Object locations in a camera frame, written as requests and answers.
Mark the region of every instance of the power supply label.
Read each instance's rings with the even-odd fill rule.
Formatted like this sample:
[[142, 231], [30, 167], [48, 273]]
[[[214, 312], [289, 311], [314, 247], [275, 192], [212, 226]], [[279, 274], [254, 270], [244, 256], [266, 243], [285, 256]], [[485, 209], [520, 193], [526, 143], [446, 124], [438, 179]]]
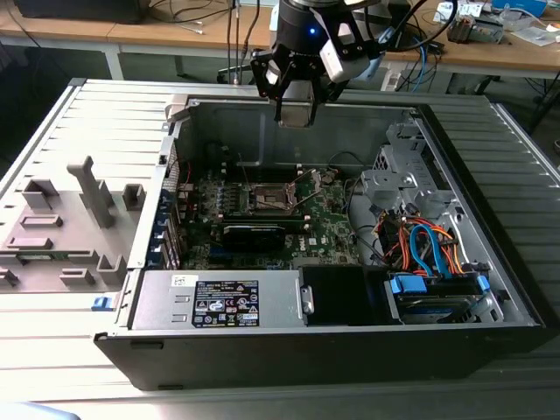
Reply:
[[192, 325], [259, 326], [259, 282], [197, 282]]

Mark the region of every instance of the blue drive bracket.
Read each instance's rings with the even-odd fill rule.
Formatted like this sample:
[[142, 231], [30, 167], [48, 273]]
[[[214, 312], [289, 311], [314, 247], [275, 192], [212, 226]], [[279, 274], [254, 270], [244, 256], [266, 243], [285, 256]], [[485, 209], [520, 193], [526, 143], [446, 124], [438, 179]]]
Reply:
[[412, 254], [412, 258], [415, 259], [415, 261], [418, 263], [418, 265], [420, 265], [424, 270], [426, 270], [426, 273], [428, 273], [428, 276], [433, 276], [434, 275], [431, 268], [428, 267], [428, 264], [426, 264], [422, 260], [422, 258], [420, 258], [420, 256], [418, 255], [417, 235], [418, 235], [418, 232], [420, 230], [425, 230], [428, 233], [428, 237], [430, 238], [430, 241], [431, 241], [431, 248], [433, 249], [433, 252], [434, 252], [434, 260], [436, 261], [437, 271], [439, 271], [439, 274], [441, 274], [444, 278], [451, 278], [452, 275], [449, 272], [449, 270], [447, 269], [447, 265], [445, 264], [445, 260], [442, 258], [441, 253], [439, 252], [438, 236], [427, 225], [416, 225], [412, 229], [412, 232], [410, 232], [410, 253]]
[[399, 293], [427, 293], [426, 282], [422, 276], [398, 275], [391, 279], [391, 290]]

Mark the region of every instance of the blue cable on desk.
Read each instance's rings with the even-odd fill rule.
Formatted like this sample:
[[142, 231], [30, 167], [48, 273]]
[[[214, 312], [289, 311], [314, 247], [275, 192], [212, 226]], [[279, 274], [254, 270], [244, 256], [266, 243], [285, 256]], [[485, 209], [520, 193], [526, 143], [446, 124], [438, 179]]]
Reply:
[[[414, 37], [416, 42], [420, 42], [418, 38]], [[426, 70], [426, 62], [428, 61], [428, 56], [426, 54], [426, 50], [424, 46], [420, 47], [420, 53], [422, 54], [422, 69], [420, 70], [420, 74], [418, 75], [418, 80], [416, 81], [416, 85], [412, 88], [412, 93], [416, 92], [422, 79], [424, 78], [424, 71]]]
[[436, 261], [437, 271], [439, 271], [439, 274], [441, 274], [444, 278], [450, 278], [452, 275], [448, 271], [447, 265], [445, 265], [445, 260], [441, 257], [441, 253], [439, 252], [438, 236], [427, 225], [416, 225], [412, 229], [412, 232], [410, 232], [410, 254], [412, 255], [412, 258], [414, 258], [414, 260], [418, 263], [418, 265], [420, 265], [424, 270], [426, 270], [428, 276], [434, 275], [431, 268], [428, 267], [428, 264], [426, 264], [422, 260], [422, 258], [420, 258], [420, 255], [418, 255], [417, 235], [420, 230], [425, 230], [428, 233], [428, 237], [430, 238], [431, 241], [431, 248], [433, 249], [433, 253], [434, 253], [434, 260]]

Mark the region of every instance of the desk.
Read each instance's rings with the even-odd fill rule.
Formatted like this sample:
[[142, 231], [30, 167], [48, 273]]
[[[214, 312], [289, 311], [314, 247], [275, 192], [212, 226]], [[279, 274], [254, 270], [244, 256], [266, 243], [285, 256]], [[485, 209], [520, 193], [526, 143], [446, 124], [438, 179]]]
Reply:
[[[426, 23], [420, 17], [434, 10], [438, 0], [430, 0], [418, 11], [418, 20], [427, 32], [434, 32], [437, 27]], [[6, 45], [34, 46], [21, 29], [13, 22], [0, 2], [0, 40]], [[123, 79], [123, 71], [118, 59], [119, 53], [148, 53], [175, 56], [226, 57], [227, 14], [204, 19], [204, 35], [198, 35], [176, 24], [158, 22], [147, 18], [139, 25], [111, 24], [100, 22], [81, 22], [57, 19], [23, 18], [11, 3], [11, 10], [17, 21], [43, 47], [94, 50], [105, 53], [111, 76], [115, 80]], [[190, 6], [204, 4], [199, 0], [176, 0], [175, 9], [181, 4]], [[223, 8], [221, 3], [212, 3], [196, 15], [193, 11], [189, 18], [202, 16], [210, 11]], [[250, 40], [252, 47], [266, 48], [270, 43], [270, 8], [261, 8], [259, 20]], [[255, 8], [241, 8], [240, 39], [245, 38], [250, 22], [255, 15]], [[425, 18], [431, 20], [431, 13]], [[547, 11], [544, 18], [558, 18], [560, 12]], [[453, 44], [447, 41], [445, 34], [438, 40], [445, 44], [445, 54], [438, 64], [438, 71], [448, 73], [484, 74], [514, 77], [532, 77], [552, 79], [560, 69], [560, 45], [539, 47], [523, 41], [511, 34], [506, 34], [500, 45], [491, 44]], [[397, 76], [410, 67], [418, 58], [416, 52], [388, 53], [383, 62], [389, 72]]]

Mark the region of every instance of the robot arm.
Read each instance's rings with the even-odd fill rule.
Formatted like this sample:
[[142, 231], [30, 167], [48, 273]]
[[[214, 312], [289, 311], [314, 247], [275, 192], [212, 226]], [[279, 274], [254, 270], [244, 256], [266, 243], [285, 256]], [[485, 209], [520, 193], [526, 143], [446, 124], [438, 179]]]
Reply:
[[[305, 89], [311, 107], [307, 118], [300, 120], [303, 123], [296, 125], [311, 126], [318, 105], [336, 101], [347, 83], [368, 69], [370, 60], [380, 60], [393, 35], [424, 2], [418, 2], [393, 31], [390, 19], [370, 23], [382, 0], [280, 0], [276, 42], [270, 51], [253, 52], [251, 59], [259, 94], [276, 103], [275, 120], [284, 122], [283, 99], [294, 99], [289, 89], [297, 86]], [[430, 39], [447, 27], [456, 11], [453, 0], [448, 23]]]

